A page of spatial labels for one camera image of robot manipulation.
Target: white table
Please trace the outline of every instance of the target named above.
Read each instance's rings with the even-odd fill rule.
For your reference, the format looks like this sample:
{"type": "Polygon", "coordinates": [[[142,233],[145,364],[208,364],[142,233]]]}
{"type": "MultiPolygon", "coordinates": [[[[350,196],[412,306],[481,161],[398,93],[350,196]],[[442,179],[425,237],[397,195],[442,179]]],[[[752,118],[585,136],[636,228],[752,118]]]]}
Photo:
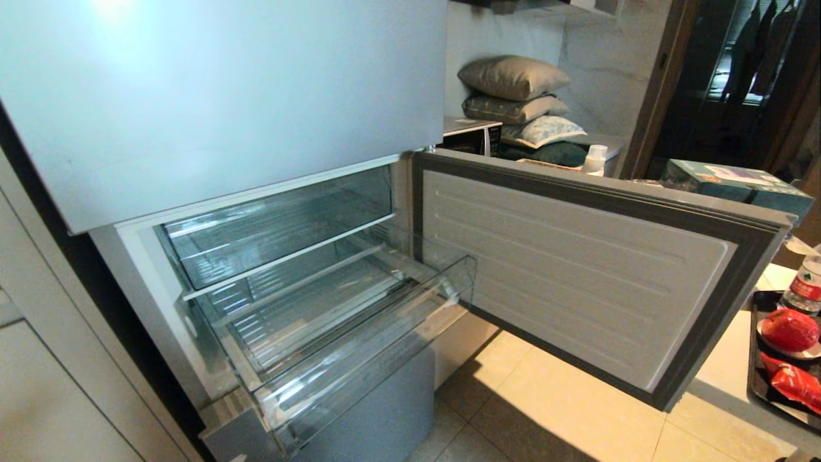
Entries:
{"type": "MultiPolygon", "coordinates": [[[[755,285],[755,289],[785,289],[795,275],[795,270],[769,265],[755,285]]],[[[768,406],[747,395],[751,315],[752,313],[747,311],[736,314],[690,384],[688,391],[798,447],[799,450],[790,456],[790,461],[809,460],[809,454],[821,455],[821,437],[791,422],[790,419],[777,415],[768,406]]]]}

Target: stack of pillows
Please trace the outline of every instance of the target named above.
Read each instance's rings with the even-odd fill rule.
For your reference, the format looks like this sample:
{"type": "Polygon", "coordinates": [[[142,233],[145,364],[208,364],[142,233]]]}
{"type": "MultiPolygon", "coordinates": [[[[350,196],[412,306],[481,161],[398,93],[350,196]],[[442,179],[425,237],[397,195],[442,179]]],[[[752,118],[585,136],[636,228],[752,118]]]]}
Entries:
{"type": "Polygon", "coordinates": [[[508,55],[472,62],[458,76],[480,92],[462,104],[465,115],[504,124],[500,157],[567,167],[585,162],[584,148],[562,141],[587,134],[582,127],[558,117],[569,110],[553,95],[570,83],[564,71],[547,62],[508,55]]]}

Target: cardboard box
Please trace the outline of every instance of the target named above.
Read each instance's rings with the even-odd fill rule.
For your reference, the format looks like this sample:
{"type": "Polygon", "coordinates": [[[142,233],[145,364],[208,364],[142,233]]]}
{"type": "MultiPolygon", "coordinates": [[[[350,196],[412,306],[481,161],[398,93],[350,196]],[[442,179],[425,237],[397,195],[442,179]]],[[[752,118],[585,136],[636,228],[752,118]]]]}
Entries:
{"type": "Polygon", "coordinates": [[[798,226],[813,205],[813,197],[762,170],[670,159],[662,174],[664,187],[721,197],[730,201],[781,210],[797,216],[798,226]]]}

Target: refrigerator door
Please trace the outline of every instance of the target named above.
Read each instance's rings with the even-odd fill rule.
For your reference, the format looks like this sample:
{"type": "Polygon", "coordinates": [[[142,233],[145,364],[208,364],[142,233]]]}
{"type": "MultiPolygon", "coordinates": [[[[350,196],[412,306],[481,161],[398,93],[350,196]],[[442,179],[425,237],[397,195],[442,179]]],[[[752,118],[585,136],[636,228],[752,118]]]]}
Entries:
{"type": "Polygon", "coordinates": [[[440,0],[0,2],[0,100],[80,233],[440,142],[446,16],[440,0]]]}
{"type": "Polygon", "coordinates": [[[662,410],[790,228],[775,210],[453,151],[413,171],[415,231],[478,260],[476,314],[662,410]]]}

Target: beige floor tile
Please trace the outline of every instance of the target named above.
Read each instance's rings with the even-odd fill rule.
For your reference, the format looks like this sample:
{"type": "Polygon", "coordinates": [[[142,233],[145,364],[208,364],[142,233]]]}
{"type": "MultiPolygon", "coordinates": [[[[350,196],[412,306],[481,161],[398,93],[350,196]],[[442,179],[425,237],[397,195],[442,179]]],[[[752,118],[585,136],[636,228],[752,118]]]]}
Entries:
{"type": "Polygon", "coordinates": [[[794,446],[739,418],[685,393],[667,423],[688,432],[736,460],[773,462],[792,453],[794,446]]]}
{"type": "Polygon", "coordinates": [[[536,348],[497,394],[603,462],[650,462],[664,424],[664,413],[536,348]]]}
{"type": "Polygon", "coordinates": [[[433,402],[433,429],[405,462],[434,462],[465,426],[465,419],[441,400],[433,402]]]}
{"type": "Polygon", "coordinates": [[[594,462],[595,459],[571,446],[530,420],[497,395],[490,397],[470,420],[497,448],[514,462],[594,462]]]}
{"type": "Polygon", "coordinates": [[[736,462],[720,450],[684,432],[675,425],[666,424],[658,441],[653,462],[736,462]]]}
{"type": "Polygon", "coordinates": [[[475,428],[465,425],[436,462],[511,462],[475,428]]]}
{"type": "Polygon", "coordinates": [[[501,332],[475,358],[468,360],[437,390],[437,396],[470,419],[533,346],[501,332]]]}

